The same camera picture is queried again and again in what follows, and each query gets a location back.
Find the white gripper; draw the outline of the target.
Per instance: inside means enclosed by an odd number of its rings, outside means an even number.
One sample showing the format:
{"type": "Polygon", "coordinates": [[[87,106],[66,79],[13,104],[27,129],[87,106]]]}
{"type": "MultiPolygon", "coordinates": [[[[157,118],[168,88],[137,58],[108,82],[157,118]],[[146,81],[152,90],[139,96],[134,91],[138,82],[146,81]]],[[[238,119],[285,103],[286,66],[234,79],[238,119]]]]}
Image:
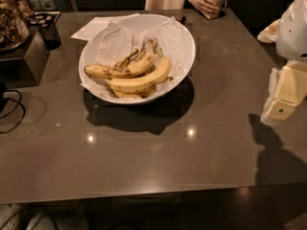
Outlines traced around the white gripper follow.
{"type": "Polygon", "coordinates": [[[276,52],[291,60],[281,70],[271,71],[269,96],[260,117],[267,126],[288,119],[307,97],[307,0],[294,0],[282,14],[276,52]]]}

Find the person's hand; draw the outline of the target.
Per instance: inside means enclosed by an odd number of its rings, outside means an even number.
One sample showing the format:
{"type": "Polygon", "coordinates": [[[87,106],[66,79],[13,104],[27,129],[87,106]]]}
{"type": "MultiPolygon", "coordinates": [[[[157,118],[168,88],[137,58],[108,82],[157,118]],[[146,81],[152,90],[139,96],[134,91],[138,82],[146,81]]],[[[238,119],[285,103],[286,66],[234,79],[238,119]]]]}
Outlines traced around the person's hand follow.
{"type": "Polygon", "coordinates": [[[207,19],[213,18],[220,10],[214,0],[193,0],[191,4],[207,19]]]}

